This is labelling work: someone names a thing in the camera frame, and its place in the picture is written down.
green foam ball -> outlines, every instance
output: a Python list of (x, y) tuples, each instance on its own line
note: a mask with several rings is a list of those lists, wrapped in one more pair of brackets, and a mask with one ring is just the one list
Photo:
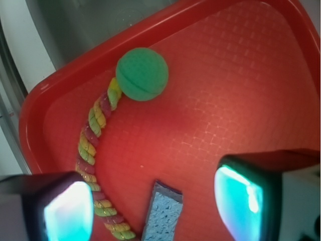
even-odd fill
[(116, 79), (121, 90), (137, 101), (160, 95), (168, 78), (169, 69), (164, 58), (148, 48), (130, 50), (117, 63)]

multicolored rope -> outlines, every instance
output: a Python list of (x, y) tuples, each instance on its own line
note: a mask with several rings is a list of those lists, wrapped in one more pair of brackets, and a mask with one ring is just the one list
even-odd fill
[(111, 112), (117, 108), (121, 94), (122, 91), (116, 78), (112, 78), (107, 92), (103, 93), (90, 109), (88, 121), (80, 133), (76, 171), (92, 190), (95, 214), (102, 218), (105, 227), (111, 231), (115, 238), (129, 240), (135, 238), (136, 235), (130, 230), (130, 226), (124, 218), (117, 214), (105, 194), (101, 192), (94, 168), (96, 147), (99, 144), (98, 138), (101, 136), (101, 130), (105, 128), (106, 120), (110, 117)]

sponge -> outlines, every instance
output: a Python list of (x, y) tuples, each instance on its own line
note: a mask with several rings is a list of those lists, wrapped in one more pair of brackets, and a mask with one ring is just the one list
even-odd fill
[(116, 79), (129, 98), (146, 101), (165, 89), (169, 77), (164, 58), (154, 50), (136, 48), (121, 57), (116, 67)]
[(141, 240), (173, 240), (175, 227), (182, 208), (182, 193), (156, 181)]

textured tray surface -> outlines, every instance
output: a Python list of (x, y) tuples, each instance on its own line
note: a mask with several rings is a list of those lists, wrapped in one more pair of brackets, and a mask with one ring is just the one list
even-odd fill
[[(319, 99), (301, 49), (280, 13), (251, 1), (151, 48), (167, 61), (169, 84), (152, 101), (120, 100), (97, 149), (98, 180), (138, 234), (159, 179), (184, 195), (176, 240), (232, 239), (215, 205), (219, 159), (319, 150)], [(44, 138), (60, 170), (74, 169), (80, 130), (114, 71), (95, 75), (48, 109)], [(108, 237), (99, 222), (94, 234)]]

blue sponge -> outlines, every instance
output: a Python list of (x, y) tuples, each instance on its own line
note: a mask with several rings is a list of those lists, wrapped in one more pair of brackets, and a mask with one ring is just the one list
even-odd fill
[(142, 241), (172, 241), (183, 208), (183, 195), (156, 181)]

